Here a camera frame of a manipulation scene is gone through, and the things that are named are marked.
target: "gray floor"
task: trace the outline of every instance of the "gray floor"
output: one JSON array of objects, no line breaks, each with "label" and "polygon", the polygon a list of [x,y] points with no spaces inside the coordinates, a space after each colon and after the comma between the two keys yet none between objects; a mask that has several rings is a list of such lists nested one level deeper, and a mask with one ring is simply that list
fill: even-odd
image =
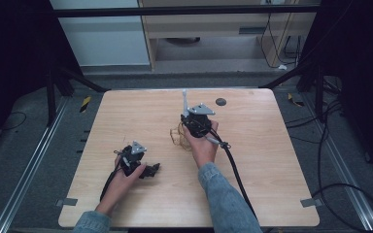
[{"label": "gray floor", "polygon": [[[254,87],[268,83],[285,72],[267,66],[254,38],[202,38],[196,44],[162,40],[159,45],[161,50],[157,54],[153,71],[125,71],[119,75],[89,78],[113,89]],[[288,100],[288,92],[294,90],[295,81],[296,79],[293,79],[274,91],[285,121],[311,115],[307,107],[298,107]],[[74,96],[68,98],[65,115],[13,220],[11,229],[15,232],[67,230],[57,223],[60,208],[54,203],[57,199],[66,197],[81,157],[77,150],[83,150],[85,147],[85,142],[81,139],[87,138],[85,131],[90,129],[102,99],[101,93],[79,83],[73,82],[73,85],[76,89]],[[79,113],[81,104],[88,95],[92,100],[86,112]],[[327,102],[334,98],[330,94],[325,95]],[[17,128],[2,131],[0,135],[0,213],[44,133],[47,120],[46,101],[44,89],[21,97],[14,105],[14,112],[25,113],[25,122]],[[334,113],[329,118],[330,135],[359,186],[373,195],[373,164],[365,162],[364,151],[341,113]],[[18,125],[22,121],[22,115],[11,115],[5,127]],[[314,142],[321,136],[314,123],[289,129],[288,133],[290,136]],[[292,138],[292,143],[307,184],[311,192],[314,192],[318,189],[318,144],[295,138]],[[341,182],[327,149],[322,151],[323,184]],[[362,227],[343,188],[329,190],[325,196],[336,213]],[[338,221],[326,207],[318,207],[318,211],[321,223],[317,227],[284,229],[285,232],[355,232]]]}]

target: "person's hand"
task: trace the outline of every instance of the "person's hand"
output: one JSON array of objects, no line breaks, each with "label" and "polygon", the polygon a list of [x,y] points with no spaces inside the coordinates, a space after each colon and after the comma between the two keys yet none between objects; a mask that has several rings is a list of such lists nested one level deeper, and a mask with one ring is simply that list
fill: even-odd
[{"label": "person's hand", "polygon": [[[117,166],[118,160],[119,158],[117,157],[115,159],[115,166]],[[139,180],[139,176],[141,176],[146,167],[147,165],[141,164],[128,177],[125,176],[122,170],[117,171],[95,211],[111,217],[117,203],[125,196],[129,188]]]},{"label": "person's hand", "polygon": [[[212,128],[217,131],[218,123],[216,121],[211,120]],[[211,143],[205,137],[202,138],[195,138],[190,135],[189,130],[183,126],[185,136],[187,141],[189,142],[190,147],[192,148],[192,155],[195,159],[196,166],[201,168],[208,162],[215,161],[215,155],[217,153],[218,145]],[[212,137],[211,133],[208,133],[206,137]]]}]

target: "person's left hand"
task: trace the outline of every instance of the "person's left hand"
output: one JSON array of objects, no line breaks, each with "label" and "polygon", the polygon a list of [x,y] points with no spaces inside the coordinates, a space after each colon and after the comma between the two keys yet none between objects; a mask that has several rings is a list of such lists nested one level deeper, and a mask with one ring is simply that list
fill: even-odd
[{"label": "person's left hand", "polygon": [[[115,166],[118,164],[119,157],[115,159]],[[139,176],[144,172],[145,164],[141,164],[128,177],[125,176],[122,170],[117,171],[115,177],[110,182],[108,189],[102,198],[101,203],[96,207],[95,211],[111,217],[117,203],[125,196],[129,188],[139,180]]]}]

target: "metal bracket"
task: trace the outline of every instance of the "metal bracket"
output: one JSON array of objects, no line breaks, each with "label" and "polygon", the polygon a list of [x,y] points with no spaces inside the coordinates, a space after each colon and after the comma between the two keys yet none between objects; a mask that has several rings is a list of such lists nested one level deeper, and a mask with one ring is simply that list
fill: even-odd
[{"label": "metal bracket", "polygon": [[75,198],[65,198],[65,199],[58,199],[55,202],[55,206],[62,207],[62,206],[76,206],[78,199]]},{"label": "metal bracket", "polygon": [[214,111],[212,111],[210,108],[208,108],[203,103],[192,108],[187,108],[187,110],[190,113],[195,114],[195,115],[214,115],[215,114]]},{"label": "metal bracket", "polygon": [[131,154],[137,154],[145,151],[147,151],[147,148],[144,148],[141,144],[137,143],[136,141],[133,141]]},{"label": "metal bracket", "polygon": [[307,208],[311,206],[316,206],[316,207],[323,206],[323,202],[320,198],[319,199],[314,199],[314,198],[304,199],[304,200],[301,200],[301,204],[303,208]]}]

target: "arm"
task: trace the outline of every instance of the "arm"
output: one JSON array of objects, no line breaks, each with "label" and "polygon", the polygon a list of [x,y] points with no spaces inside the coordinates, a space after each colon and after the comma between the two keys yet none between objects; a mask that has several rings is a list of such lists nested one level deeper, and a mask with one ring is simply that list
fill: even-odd
[{"label": "arm", "polygon": [[207,195],[215,232],[262,232],[244,198],[213,162],[199,169],[198,179]]},{"label": "arm", "polygon": [[138,180],[146,165],[140,165],[128,177],[122,170],[117,171],[114,179],[108,186],[102,201],[95,211],[85,212],[78,220],[73,232],[102,233],[109,232],[111,216],[119,201],[125,196],[129,188]]},{"label": "arm", "polygon": [[[212,121],[214,130],[218,123]],[[184,127],[191,148],[198,179],[205,190],[216,232],[262,232],[259,223],[241,194],[228,182],[214,164],[218,145],[206,138],[194,138]]]}]

